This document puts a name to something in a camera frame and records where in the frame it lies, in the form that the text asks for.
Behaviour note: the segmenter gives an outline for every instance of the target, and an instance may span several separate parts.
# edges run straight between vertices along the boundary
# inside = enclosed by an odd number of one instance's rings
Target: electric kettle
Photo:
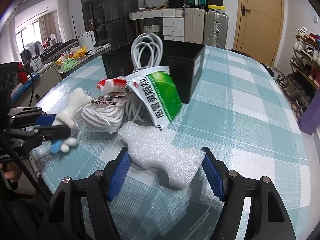
[[[80,47],[87,46],[87,52],[89,50],[91,50],[90,54],[95,53],[94,45],[96,44],[96,39],[95,39],[94,33],[92,31],[79,35],[78,41],[79,41]]]

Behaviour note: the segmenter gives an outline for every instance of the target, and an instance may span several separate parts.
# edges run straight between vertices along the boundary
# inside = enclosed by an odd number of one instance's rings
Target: blue and white tablecloth
[[[96,83],[105,77],[101,57],[55,86],[36,105],[48,114],[64,109],[77,87],[100,95]],[[267,175],[286,206],[297,239],[308,222],[310,175],[297,126],[284,96],[264,67],[251,58],[206,47],[201,79],[188,105],[167,130],[178,147],[209,147],[215,157],[243,177]],[[50,142],[34,158],[52,192],[64,176],[86,178],[115,159],[122,147],[117,133],[79,133],[70,153],[52,154]],[[185,190],[168,186],[162,171],[131,166],[118,197],[110,204],[123,239],[208,239],[223,203],[213,196],[202,167]],[[249,216],[246,200],[238,239]],[[85,217],[88,210],[84,208]]]

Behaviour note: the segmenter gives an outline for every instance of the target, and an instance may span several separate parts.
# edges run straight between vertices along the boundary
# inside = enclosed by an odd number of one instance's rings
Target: green and white packet
[[[182,104],[168,66],[150,67],[126,76],[127,85],[144,102],[153,124],[165,130]]]

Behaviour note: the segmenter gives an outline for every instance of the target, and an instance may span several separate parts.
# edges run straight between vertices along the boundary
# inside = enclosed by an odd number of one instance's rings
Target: window
[[[24,47],[30,42],[41,42],[39,22],[36,21],[34,23],[31,23],[23,30],[16,33],[16,40],[19,53],[21,53],[24,50]]]

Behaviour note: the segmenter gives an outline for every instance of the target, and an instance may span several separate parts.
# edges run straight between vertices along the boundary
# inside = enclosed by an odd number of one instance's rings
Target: white foam piece
[[[145,127],[129,121],[118,133],[128,144],[132,162],[145,170],[157,168],[165,171],[170,186],[181,189],[188,186],[204,159],[204,151],[194,147],[177,148],[154,126]]]

